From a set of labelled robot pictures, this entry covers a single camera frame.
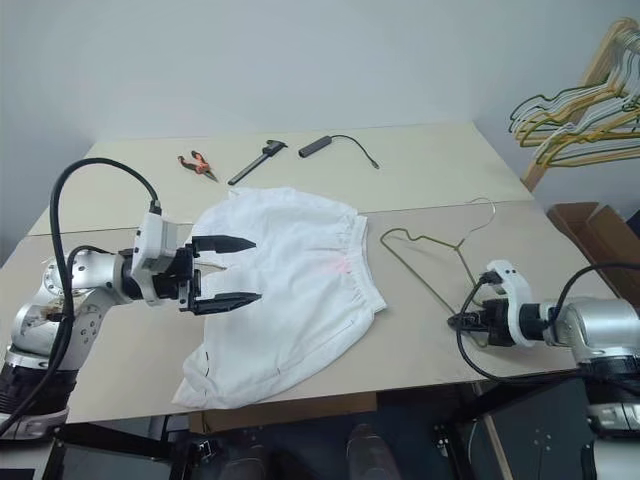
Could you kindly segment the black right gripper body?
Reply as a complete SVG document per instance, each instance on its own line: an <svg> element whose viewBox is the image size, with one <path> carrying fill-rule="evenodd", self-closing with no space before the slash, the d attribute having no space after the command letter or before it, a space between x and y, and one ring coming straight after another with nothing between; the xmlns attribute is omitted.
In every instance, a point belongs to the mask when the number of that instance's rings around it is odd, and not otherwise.
<svg viewBox="0 0 640 480"><path fill-rule="evenodd" d="M488 333L488 344L491 346L512 347L515 341L508 325L509 303L504 299L492 299L482 302L484 325Z"/></svg>

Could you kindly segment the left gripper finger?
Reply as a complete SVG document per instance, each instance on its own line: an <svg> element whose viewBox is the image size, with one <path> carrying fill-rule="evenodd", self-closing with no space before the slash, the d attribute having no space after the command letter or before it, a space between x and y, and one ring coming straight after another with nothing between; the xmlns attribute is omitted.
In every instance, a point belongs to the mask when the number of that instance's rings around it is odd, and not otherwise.
<svg viewBox="0 0 640 480"><path fill-rule="evenodd" d="M215 252L217 254L235 253L255 248L256 244L250 240L228 235L193 235L192 249L195 256L201 252Z"/></svg>
<svg viewBox="0 0 640 480"><path fill-rule="evenodd" d="M197 316L227 313L261 299L251 292L221 293L213 298L192 301L192 313Z"/></svg>

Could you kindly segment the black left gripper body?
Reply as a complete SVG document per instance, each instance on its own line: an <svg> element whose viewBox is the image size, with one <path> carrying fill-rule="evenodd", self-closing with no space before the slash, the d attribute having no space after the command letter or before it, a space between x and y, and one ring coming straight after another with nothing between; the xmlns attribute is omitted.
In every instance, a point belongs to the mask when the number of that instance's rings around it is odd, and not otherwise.
<svg viewBox="0 0 640 480"><path fill-rule="evenodd" d="M203 315L204 308L198 298L201 296L201 271L195 267L195 259L200 256L198 240L192 240L178 248L166 270L152 276L154 291L159 299L176 300L180 311Z"/></svg>

